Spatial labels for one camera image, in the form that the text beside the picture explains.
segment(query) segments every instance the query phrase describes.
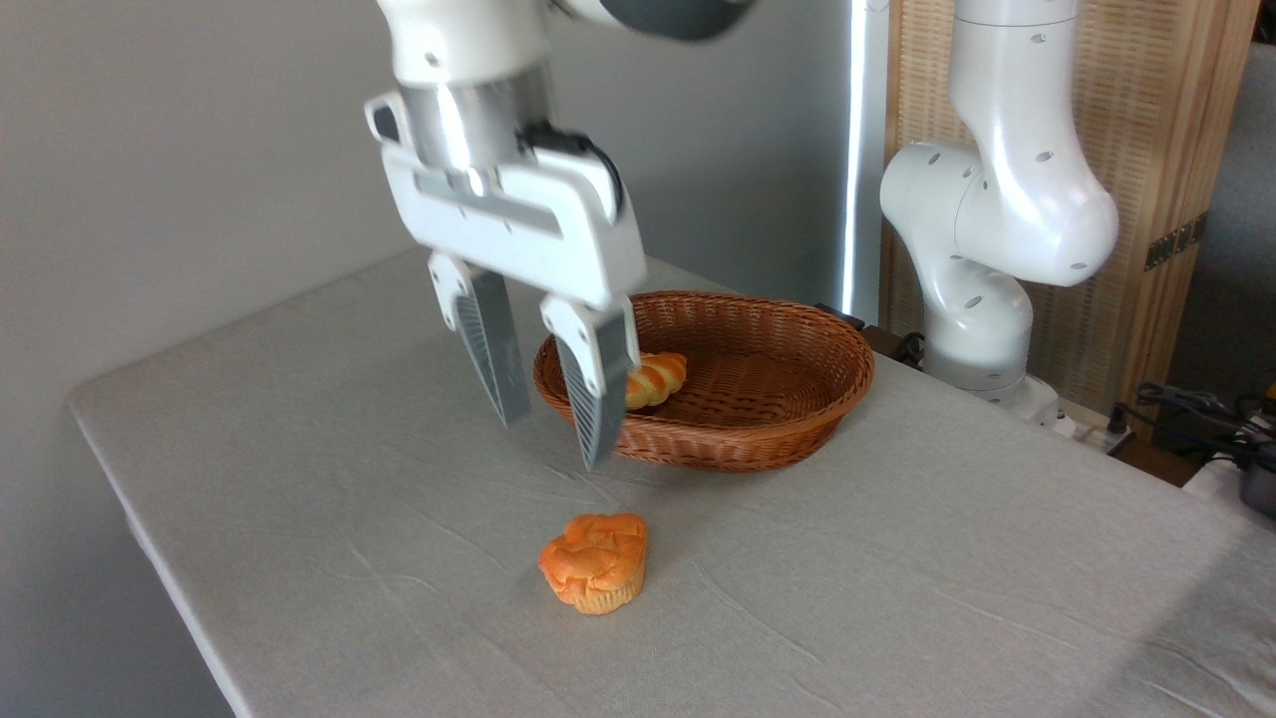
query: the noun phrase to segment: muffin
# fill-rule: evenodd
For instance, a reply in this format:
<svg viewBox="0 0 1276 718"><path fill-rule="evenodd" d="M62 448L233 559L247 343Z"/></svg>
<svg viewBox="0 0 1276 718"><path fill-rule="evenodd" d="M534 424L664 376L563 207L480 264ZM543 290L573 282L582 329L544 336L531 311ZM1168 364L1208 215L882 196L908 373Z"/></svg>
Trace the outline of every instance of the muffin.
<svg viewBox="0 0 1276 718"><path fill-rule="evenodd" d="M537 564L559 601L581 613L610 613L642 593L647 523L635 514L577 517Z"/></svg>

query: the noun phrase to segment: basket rim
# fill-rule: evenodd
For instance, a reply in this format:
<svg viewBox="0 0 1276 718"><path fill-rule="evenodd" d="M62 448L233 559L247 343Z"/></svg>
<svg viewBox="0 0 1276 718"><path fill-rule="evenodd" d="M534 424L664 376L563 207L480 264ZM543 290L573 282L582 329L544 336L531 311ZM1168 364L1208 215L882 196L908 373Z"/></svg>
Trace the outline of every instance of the basket rim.
<svg viewBox="0 0 1276 718"><path fill-rule="evenodd" d="M856 348L864 356L868 365L868 371L859 377L856 386L851 390L843 393L841 397L824 406L823 408L812 412L804 417L796 420L789 420L785 422L778 422L773 425L766 425L759 427L715 427L708 425L699 425L695 422L688 422L684 420L669 420L665 417L651 417L644 414L627 413L625 425L641 427L642 431L676 431L679 435L690 440L699 441L715 441L730 437L731 440L767 440L778 436L792 436L799 435L817 427L824 426L829 422L840 421L843 418L856 404L868 394L869 389L873 386L873 380L877 375L877 358L873 353L873 348L869 346L868 339L864 334L855 329L851 324L838 319L837 316L828 314L815 306L803 304L800 301L791 301L787 298L769 298L762 296L744 296L735 293L722 293L711 291L697 291L697 289L657 289L647 291L642 293L635 293L630 298L638 302L643 298L661 298L661 297L678 297L678 298L698 298L706 301L715 301L722 304L740 304L740 305L769 305L775 307L781 307L785 310L801 311L803 314L819 316L819 319L827 323L831 328L836 328L850 338L850 343L856 344ZM547 371L547 358L553 356L555 361L559 361L558 344L554 341L554 335L550 334L541 343L540 351L536 355L533 381L536 384L536 390L540 393L541 398L553 406L559 413L568 417L569 421L574 423L574 417L572 416L570 402L567 397L561 397L558 393L550 392L546 386L545 372Z"/></svg>

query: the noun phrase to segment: metal hinge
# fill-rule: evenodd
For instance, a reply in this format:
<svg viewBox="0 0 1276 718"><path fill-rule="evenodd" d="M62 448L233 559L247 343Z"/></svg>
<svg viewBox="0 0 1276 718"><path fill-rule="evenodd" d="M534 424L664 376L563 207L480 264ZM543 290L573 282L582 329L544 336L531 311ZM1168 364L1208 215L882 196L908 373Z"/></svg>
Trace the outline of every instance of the metal hinge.
<svg viewBox="0 0 1276 718"><path fill-rule="evenodd" d="M1208 217L1210 212L1202 212L1199 217L1148 245L1143 270L1160 267L1173 259L1175 254L1182 254L1188 250L1188 246L1201 241L1205 236L1205 224Z"/></svg>

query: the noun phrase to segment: light strip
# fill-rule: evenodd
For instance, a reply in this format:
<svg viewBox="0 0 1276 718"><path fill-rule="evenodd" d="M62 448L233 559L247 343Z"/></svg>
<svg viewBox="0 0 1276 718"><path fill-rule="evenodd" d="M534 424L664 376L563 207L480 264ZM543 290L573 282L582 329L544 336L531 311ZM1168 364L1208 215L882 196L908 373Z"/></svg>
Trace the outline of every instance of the light strip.
<svg viewBox="0 0 1276 718"><path fill-rule="evenodd" d="M878 321L882 281L882 161L886 154L886 73L889 0L852 0L849 22L846 231L841 309Z"/></svg>

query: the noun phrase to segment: wooden panel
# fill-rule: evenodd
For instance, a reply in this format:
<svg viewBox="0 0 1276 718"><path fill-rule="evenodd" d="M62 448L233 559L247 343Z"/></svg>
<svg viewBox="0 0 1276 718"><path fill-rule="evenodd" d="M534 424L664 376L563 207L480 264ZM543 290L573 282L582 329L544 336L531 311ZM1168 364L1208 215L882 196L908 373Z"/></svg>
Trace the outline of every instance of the wooden panel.
<svg viewBox="0 0 1276 718"><path fill-rule="evenodd" d="M1065 399L1105 412L1138 381L1168 372L1196 251L1145 272L1147 247L1208 205L1248 48L1248 29L1240 31L1252 26L1257 3L1086 5L1073 108L1086 157L1116 200L1120 233L1088 282L1026 284L1036 311L1028 370ZM888 150L921 139L970 142L947 92L953 1L897 0L896 8ZM893 232L883 241L884 325L920 330L923 301L907 251Z"/></svg>

